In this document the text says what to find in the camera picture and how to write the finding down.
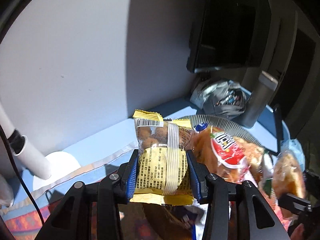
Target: gray tumbler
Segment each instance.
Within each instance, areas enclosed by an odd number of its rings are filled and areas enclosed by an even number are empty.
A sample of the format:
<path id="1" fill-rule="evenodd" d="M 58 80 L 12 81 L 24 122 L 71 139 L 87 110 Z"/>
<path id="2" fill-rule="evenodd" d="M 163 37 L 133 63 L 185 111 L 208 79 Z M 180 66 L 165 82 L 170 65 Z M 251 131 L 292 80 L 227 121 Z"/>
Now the gray tumbler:
<path id="1" fill-rule="evenodd" d="M 237 118 L 236 122 L 247 128 L 253 127 L 275 92 L 277 85 L 278 81 L 273 76 L 262 71 L 259 82 L 248 99 L 246 110 Z"/>

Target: black television screen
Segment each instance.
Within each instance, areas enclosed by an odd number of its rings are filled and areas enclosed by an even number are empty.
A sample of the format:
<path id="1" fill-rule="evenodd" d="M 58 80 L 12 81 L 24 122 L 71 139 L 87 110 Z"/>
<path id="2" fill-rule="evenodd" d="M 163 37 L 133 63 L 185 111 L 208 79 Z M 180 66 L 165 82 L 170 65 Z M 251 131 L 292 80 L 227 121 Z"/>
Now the black television screen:
<path id="1" fill-rule="evenodd" d="M 190 34 L 188 70 L 259 67 L 270 20 L 268 0 L 204 0 Z"/>

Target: gray bag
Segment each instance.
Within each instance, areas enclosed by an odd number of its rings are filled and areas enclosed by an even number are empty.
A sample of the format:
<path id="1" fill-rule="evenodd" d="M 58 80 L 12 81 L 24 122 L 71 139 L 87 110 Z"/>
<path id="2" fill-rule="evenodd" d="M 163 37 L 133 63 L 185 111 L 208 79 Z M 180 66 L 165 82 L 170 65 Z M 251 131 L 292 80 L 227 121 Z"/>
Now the gray bag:
<path id="1" fill-rule="evenodd" d="M 228 95 L 237 96 L 237 105 L 228 104 Z M 203 109 L 206 114 L 232 119 L 245 111 L 245 93 L 237 82 L 206 80 L 197 85 L 190 102 Z"/>

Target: barcode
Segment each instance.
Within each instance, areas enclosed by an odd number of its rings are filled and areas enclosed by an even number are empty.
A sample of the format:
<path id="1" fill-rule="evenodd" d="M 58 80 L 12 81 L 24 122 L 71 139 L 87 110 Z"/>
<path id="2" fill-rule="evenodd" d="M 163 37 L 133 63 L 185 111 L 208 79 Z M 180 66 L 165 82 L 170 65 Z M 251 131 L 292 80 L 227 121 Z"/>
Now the barcode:
<path id="1" fill-rule="evenodd" d="M 135 119 L 136 127 L 141 126 L 158 126 L 163 127 L 163 122 L 150 119 Z"/>

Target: yellow snack package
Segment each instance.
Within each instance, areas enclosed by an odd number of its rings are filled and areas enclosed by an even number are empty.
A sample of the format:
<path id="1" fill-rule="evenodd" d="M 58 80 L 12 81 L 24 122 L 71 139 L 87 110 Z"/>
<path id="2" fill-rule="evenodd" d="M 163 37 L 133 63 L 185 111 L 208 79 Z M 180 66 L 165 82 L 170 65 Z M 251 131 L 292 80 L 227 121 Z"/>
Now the yellow snack package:
<path id="1" fill-rule="evenodd" d="M 190 120 L 164 121 L 160 114 L 142 110 L 136 110 L 133 117 L 139 142 L 139 167 L 130 201 L 192 204 L 185 152 L 191 148 Z"/>

